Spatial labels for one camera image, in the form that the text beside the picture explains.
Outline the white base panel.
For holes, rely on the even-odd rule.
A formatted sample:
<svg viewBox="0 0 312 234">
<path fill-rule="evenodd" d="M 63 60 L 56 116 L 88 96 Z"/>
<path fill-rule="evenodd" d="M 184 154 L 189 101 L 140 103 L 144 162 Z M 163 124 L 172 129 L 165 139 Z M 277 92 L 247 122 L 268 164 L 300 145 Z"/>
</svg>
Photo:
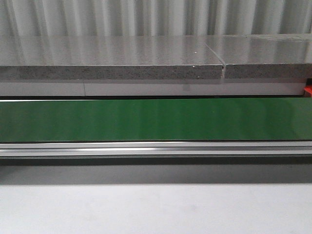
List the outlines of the white base panel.
<svg viewBox="0 0 312 234">
<path fill-rule="evenodd" d="M 2 81 L 2 97 L 298 96 L 307 80 L 26 80 Z"/>
</svg>

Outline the green conveyor belt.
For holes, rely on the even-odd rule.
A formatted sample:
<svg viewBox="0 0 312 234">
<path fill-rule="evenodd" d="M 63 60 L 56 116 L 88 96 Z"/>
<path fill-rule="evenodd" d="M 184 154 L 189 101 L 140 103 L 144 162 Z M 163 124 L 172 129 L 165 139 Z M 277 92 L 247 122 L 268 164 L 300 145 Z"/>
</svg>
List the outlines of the green conveyor belt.
<svg viewBox="0 0 312 234">
<path fill-rule="evenodd" d="M 3 101 L 1 142 L 310 140 L 302 97 Z"/>
</svg>

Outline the grey stone countertop slab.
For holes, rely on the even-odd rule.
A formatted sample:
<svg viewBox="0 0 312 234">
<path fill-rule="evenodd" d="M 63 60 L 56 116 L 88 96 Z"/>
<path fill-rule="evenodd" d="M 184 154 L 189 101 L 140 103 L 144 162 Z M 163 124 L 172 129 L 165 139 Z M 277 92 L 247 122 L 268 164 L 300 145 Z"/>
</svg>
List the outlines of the grey stone countertop slab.
<svg viewBox="0 0 312 234">
<path fill-rule="evenodd" d="M 3 80 L 214 80 L 222 67 L 192 36 L 0 38 Z"/>
</svg>

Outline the red object at edge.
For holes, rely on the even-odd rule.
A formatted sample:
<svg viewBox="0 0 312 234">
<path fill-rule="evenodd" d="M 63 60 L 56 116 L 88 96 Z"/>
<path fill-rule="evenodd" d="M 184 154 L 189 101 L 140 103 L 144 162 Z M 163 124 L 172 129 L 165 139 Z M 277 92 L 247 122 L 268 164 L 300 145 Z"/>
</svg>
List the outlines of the red object at edge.
<svg viewBox="0 0 312 234">
<path fill-rule="evenodd" d="M 311 85 L 307 85 L 304 88 L 304 97 L 305 98 L 311 98 L 312 97 L 312 86 Z"/>
</svg>

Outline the white pleated curtain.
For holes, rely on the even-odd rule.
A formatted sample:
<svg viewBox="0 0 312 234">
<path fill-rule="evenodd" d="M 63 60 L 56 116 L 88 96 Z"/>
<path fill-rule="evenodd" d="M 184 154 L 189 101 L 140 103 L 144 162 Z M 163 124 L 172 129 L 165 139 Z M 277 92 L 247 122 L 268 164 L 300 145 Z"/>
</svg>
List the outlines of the white pleated curtain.
<svg viewBox="0 0 312 234">
<path fill-rule="evenodd" d="M 303 34 L 309 0 L 3 0 L 3 36 Z"/>
</svg>

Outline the aluminium conveyor side rail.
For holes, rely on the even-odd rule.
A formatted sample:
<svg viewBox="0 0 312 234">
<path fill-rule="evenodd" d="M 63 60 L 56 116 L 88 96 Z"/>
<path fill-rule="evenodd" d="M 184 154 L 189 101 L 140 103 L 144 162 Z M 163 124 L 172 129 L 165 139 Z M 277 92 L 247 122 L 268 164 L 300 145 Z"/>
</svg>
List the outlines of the aluminium conveyor side rail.
<svg viewBox="0 0 312 234">
<path fill-rule="evenodd" d="M 2 159 L 311 156 L 311 141 L 132 141 L 4 143 Z"/>
</svg>

